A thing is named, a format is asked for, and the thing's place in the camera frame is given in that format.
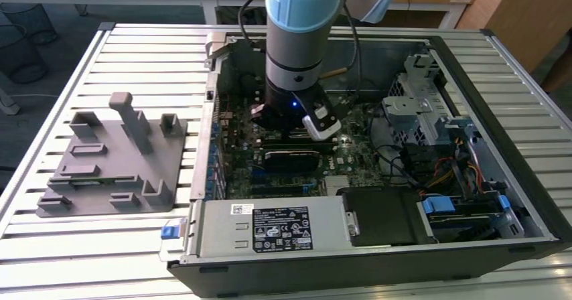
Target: blue tab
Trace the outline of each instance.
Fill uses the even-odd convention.
[[[431,205],[431,201],[429,201],[429,200],[424,200],[424,201],[421,202],[421,205],[423,205],[423,209],[425,210],[425,214],[431,214],[431,213],[433,213],[433,212],[435,212],[435,209],[432,208],[432,205]]]
[[[448,196],[431,196],[421,202],[425,214],[433,212],[455,212],[453,201]]]
[[[508,210],[511,208],[511,202],[508,201],[507,196],[499,195],[499,202],[500,202],[500,206],[503,206],[504,210]]]
[[[179,227],[164,226],[161,228],[161,240],[173,240],[176,238],[179,238]]]

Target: black mesh trash can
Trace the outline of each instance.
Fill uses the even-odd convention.
[[[0,72],[17,84],[33,82],[48,73],[48,65],[25,38],[21,25],[0,25]]]
[[[41,4],[0,3],[0,11],[9,22],[25,28],[27,38],[33,44],[48,44],[57,39],[52,21]]]

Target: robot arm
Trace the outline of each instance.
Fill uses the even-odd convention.
[[[376,1],[384,13],[391,0]],[[329,138],[341,127],[319,77],[329,30],[344,2],[265,1],[267,92],[264,104],[252,110],[253,121],[285,134],[304,126],[316,141]]]

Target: aluminum profile table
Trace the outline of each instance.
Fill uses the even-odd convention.
[[[199,299],[159,259],[159,229],[188,214],[199,121],[208,82],[209,32],[236,27],[117,24],[91,42],[0,199],[0,299]],[[264,32],[263,27],[252,31]],[[335,28],[332,33],[348,33]],[[572,221],[572,124],[493,36],[480,31],[363,29],[384,35],[440,35],[561,211]],[[76,111],[117,119],[107,107],[115,91],[133,94],[149,119],[188,119],[176,207],[171,212],[39,218],[36,202],[57,167]],[[451,91],[452,100],[460,98]],[[168,244],[168,257],[181,252]],[[249,299],[569,299],[572,254],[527,260],[477,279],[263,295]]]

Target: warning label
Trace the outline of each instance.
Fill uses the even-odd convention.
[[[256,253],[313,249],[308,207],[255,209],[252,223]]]

